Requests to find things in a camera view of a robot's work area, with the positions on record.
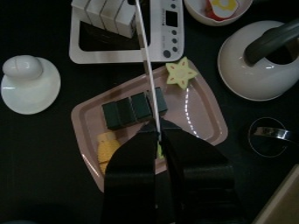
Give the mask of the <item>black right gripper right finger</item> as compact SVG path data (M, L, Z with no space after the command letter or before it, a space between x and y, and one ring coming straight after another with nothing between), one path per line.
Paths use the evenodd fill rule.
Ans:
M160 121L178 224L246 224L234 168L216 147Z

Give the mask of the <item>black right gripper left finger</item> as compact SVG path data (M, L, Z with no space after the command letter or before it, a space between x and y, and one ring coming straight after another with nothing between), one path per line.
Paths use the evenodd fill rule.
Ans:
M100 224L155 224L158 131L147 124L116 150L104 177Z

